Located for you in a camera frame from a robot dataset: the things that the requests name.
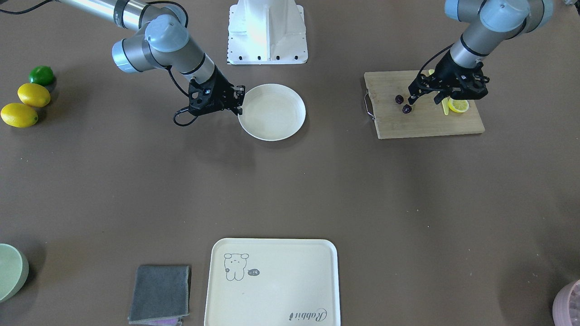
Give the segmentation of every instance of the metal handle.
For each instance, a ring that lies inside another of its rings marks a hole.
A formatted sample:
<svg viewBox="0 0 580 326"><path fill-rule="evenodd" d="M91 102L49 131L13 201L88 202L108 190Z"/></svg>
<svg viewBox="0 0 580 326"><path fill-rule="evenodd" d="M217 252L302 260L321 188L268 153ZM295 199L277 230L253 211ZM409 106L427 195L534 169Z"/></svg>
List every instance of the metal handle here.
<svg viewBox="0 0 580 326"><path fill-rule="evenodd" d="M368 109L368 105L367 105L367 97L370 100L371 97L368 93L368 89L367 92L365 93L364 97L363 97L363 102L364 102L364 107L367 109L367 114L371 116L371 119L374 121L375 120L375 115L371 113L371 111Z"/></svg>

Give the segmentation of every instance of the white plate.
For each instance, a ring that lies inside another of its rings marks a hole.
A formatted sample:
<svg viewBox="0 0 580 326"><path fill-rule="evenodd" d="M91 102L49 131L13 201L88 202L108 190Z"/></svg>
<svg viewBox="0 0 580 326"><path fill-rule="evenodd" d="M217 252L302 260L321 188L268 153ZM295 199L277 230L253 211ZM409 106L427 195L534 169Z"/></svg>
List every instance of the white plate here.
<svg viewBox="0 0 580 326"><path fill-rule="evenodd" d="M340 326L338 255L327 240L218 241L205 326Z"/></svg>
<svg viewBox="0 0 580 326"><path fill-rule="evenodd" d="M304 124L304 101L291 88L264 84L250 89L244 98L242 128L250 135L270 142L294 135Z"/></svg>

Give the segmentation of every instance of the black cable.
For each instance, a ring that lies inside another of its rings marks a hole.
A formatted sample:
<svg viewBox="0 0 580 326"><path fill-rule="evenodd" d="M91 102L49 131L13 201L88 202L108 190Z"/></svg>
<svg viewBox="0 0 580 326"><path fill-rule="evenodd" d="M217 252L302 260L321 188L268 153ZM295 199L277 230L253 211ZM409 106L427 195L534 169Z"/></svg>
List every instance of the black cable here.
<svg viewBox="0 0 580 326"><path fill-rule="evenodd" d="M187 28L187 24L189 23L189 16L187 15L187 11L185 10L185 8L182 5L180 5L177 2L173 2L173 1L150 1L147 4L148 5L156 5L158 3L167 3L168 5L176 5L176 6L178 6L183 11L183 13L185 14L185 25L183 25L183 26L185 28Z"/></svg>
<svg viewBox="0 0 580 326"><path fill-rule="evenodd" d="M2 10L2 9L0 9L0 12L7 13L7 14L10 14L10 15L22 15L23 13L29 13L29 12L33 11L34 9L37 9L37 8L39 8L41 6L44 6L47 3L49 3L49 2L52 2L52 0L44 0L41 3L35 5L34 7L28 8L26 10L22 10L21 12L10 12L10 11L7 11L7 10Z"/></svg>
<svg viewBox="0 0 580 326"><path fill-rule="evenodd" d="M171 77L171 81L173 81L173 83L175 84L175 86L177 86L177 88L187 97L189 97L189 94L187 94L187 92L185 90L183 90L183 88L181 88L181 86L179 86L179 84L177 83L177 81L175 81L175 78L173 77L173 73L171 72L171 66L167 66L165 67L165 69L167 70L167 72L169 73L169 77Z"/></svg>
<svg viewBox="0 0 580 326"><path fill-rule="evenodd" d="M451 49L451 47L452 47L452 46L453 46L453 44L451 44L450 46L446 47L445 49L443 49L443 50L439 51L439 52L438 52L436 55L434 55L434 56L433 56L431 59L429 59L429 60L428 60L428 61L427 61L427 62L426 62L424 65L423 65L423 67L421 67L421 70L419 70L419 72L417 73L417 78L418 78L418 79L421 79L421 72L422 72L422 71L425 69L425 67L427 67L427 65L428 65L428 64L429 64L431 61L433 61L435 58L437 58L438 56L440 56L440 55L441 55L443 52L445 52L445 51L447 51L447 50ZM444 89L434 89L434 88L429 88L429 87L422 86L421 84L419 84L418 86L419 86L419 88L420 88L420 89L423 89L423 90L430 90L430 91L432 91L432 92L442 92L442 91L444 91Z"/></svg>
<svg viewBox="0 0 580 326"><path fill-rule="evenodd" d="M199 117L195 117L195 118L193 118L193 119L192 119L190 122L188 122L188 123L186 123L186 124L180 124L180 123L177 121L177 116L178 116L178 115L180 115L181 113L188 112L188 111L189 111L189 108L188 108L188 107L184 107L183 109L181 109L181 110L179 110L179 111L175 112L175 114L173 115L173 122L174 122L176 125L180 126L180 127L187 127L187 126L191 125L192 123L194 123L194 122L197 120L197 118L199 118Z"/></svg>

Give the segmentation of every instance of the wooden cutting board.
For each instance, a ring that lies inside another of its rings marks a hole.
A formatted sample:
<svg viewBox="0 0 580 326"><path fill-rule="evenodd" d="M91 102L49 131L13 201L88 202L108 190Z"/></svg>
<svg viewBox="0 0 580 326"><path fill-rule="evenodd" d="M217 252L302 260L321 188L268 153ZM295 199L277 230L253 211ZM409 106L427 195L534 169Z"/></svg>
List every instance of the wooden cutting board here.
<svg viewBox="0 0 580 326"><path fill-rule="evenodd" d="M465 135L485 131L475 101L469 101L469 110L465 113L449 111L449 115L445 115L442 106L433 102L436 92L423 95L413 105L413 111L404 114L402 109L405 103L408 104L408 87L416 76L417 71L364 74L372 104L372 109L368 109L374 111L379 139ZM395 96L399 94L405 98L405 103L395 102Z"/></svg>

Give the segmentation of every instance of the lemon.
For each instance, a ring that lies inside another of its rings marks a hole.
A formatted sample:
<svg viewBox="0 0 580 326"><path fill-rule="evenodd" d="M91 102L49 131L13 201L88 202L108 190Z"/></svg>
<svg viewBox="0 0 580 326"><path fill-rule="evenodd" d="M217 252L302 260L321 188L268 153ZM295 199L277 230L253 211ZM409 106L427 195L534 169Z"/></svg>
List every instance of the lemon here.
<svg viewBox="0 0 580 326"><path fill-rule="evenodd" d="M27 83L18 88L18 97L22 103L34 107L44 107L50 102L48 90L33 83Z"/></svg>
<svg viewBox="0 0 580 326"><path fill-rule="evenodd" d="M449 115L449 100L447 97L441 101L441 106L443 107L443 113L445 113L445 115Z"/></svg>
<svg viewBox="0 0 580 326"><path fill-rule="evenodd" d="M2 120L12 127L26 128L38 122L38 114L28 105L10 103L0 111Z"/></svg>
<svg viewBox="0 0 580 326"><path fill-rule="evenodd" d="M449 101L447 101L447 105L449 105L449 109L451 111L457 113L463 113L469 109L469 102L467 100L449 99Z"/></svg>

